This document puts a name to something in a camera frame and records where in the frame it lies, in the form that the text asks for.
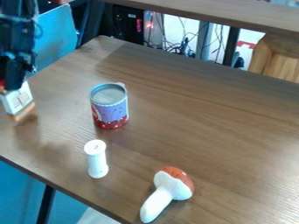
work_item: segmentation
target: mushroom cap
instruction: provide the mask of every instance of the mushroom cap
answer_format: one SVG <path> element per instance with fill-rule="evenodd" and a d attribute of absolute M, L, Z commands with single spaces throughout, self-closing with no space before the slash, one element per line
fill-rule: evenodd
<path fill-rule="evenodd" d="M 194 193 L 192 180 L 176 167 L 164 167 L 155 175 L 154 184 L 170 192 L 174 200 L 187 200 Z"/>

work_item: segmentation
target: small box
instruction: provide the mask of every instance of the small box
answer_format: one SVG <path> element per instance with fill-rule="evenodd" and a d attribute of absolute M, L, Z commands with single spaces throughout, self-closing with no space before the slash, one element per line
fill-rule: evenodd
<path fill-rule="evenodd" d="M 35 108 L 33 96 L 27 81 L 23 83 L 19 90 L 3 91 L 0 94 L 0 99 L 6 113 L 15 122 L 19 122 Z"/>

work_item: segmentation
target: red mushroom cap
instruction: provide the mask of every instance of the red mushroom cap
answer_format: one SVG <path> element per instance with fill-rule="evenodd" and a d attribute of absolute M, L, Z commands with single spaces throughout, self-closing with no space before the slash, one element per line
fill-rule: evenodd
<path fill-rule="evenodd" d="M 178 169 L 177 167 L 173 167 L 173 166 L 167 166 L 167 167 L 164 167 L 161 171 L 167 172 L 169 175 L 171 175 L 175 179 L 182 180 L 182 182 L 190 188 L 192 194 L 194 193 L 193 181 L 181 169 Z"/>

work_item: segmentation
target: table leg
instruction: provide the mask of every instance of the table leg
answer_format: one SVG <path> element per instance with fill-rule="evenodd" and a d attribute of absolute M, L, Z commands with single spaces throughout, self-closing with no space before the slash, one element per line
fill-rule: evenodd
<path fill-rule="evenodd" d="M 228 34 L 228 40 L 226 44 L 225 57 L 223 59 L 223 65 L 227 67 L 233 67 L 233 57 L 236 52 L 237 43 L 239 41 L 240 28 L 231 27 Z"/>
<path fill-rule="evenodd" d="M 54 188 L 48 185 L 45 187 L 44 196 L 38 213 L 37 224 L 46 224 L 48 222 L 55 192 L 56 190 Z"/>
<path fill-rule="evenodd" d="M 84 36 L 84 33 L 86 31 L 86 27 L 87 27 L 87 20 L 89 18 L 90 11 L 91 11 L 91 4 L 92 3 L 91 3 L 90 0 L 86 1 L 86 7 L 85 7 L 84 15 L 83 15 L 83 18 L 82 18 L 81 27 L 80 27 L 80 30 L 79 30 L 80 35 L 78 37 L 77 47 L 80 47 L 82 45 L 83 36 Z"/>

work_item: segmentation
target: can label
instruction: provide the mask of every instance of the can label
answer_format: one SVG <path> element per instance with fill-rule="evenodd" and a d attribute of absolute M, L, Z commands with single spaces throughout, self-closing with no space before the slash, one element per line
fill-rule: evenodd
<path fill-rule="evenodd" d="M 95 124 L 103 130 L 115 130 L 128 122 L 128 97 L 113 105 L 100 105 L 91 101 Z"/>

